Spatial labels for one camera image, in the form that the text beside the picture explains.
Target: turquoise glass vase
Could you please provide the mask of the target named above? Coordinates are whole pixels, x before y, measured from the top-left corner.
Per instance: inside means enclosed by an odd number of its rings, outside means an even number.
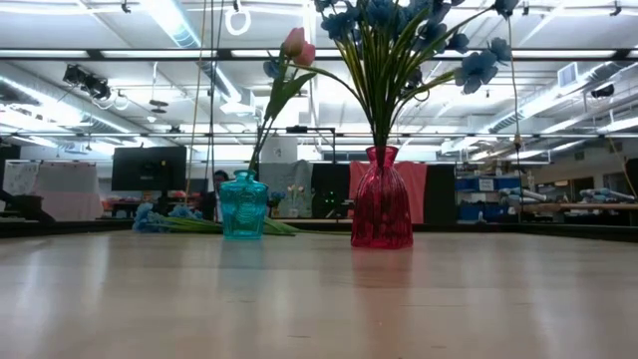
[[[221,184],[219,200],[225,239],[261,239],[268,186],[256,181],[255,175],[255,171],[235,171],[235,180]]]

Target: person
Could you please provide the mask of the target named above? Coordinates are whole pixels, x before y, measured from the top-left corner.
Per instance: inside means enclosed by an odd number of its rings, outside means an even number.
[[[216,171],[213,176],[212,176],[212,184],[214,186],[215,189],[215,214],[214,214],[214,220],[215,221],[223,221],[223,217],[221,215],[221,202],[219,200],[219,190],[221,189],[221,184],[225,181],[229,181],[230,180],[230,176],[226,173],[226,171],[223,170],[219,170]]]

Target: pink tulip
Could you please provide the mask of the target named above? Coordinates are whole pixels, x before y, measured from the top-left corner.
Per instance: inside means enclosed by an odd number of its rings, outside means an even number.
[[[295,64],[302,66],[310,66],[315,61],[315,46],[304,42],[301,54],[292,59]]]
[[[283,51],[288,57],[299,56],[303,50],[304,39],[303,28],[294,28],[288,34],[286,41],[283,42]]]

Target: red curtain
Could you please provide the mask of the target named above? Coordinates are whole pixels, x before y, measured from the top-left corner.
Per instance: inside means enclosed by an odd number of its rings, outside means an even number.
[[[370,164],[362,164],[359,162],[350,163],[350,199],[357,196],[357,188],[363,174],[368,170]],[[423,164],[415,164],[411,162],[403,162],[395,164],[395,170],[403,179],[408,191],[410,199],[410,217],[412,223],[423,223],[425,221],[424,193],[426,190],[426,174],[428,166]]]

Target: computer monitor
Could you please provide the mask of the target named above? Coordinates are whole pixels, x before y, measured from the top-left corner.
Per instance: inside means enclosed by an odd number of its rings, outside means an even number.
[[[119,148],[111,190],[186,189],[186,147]]]

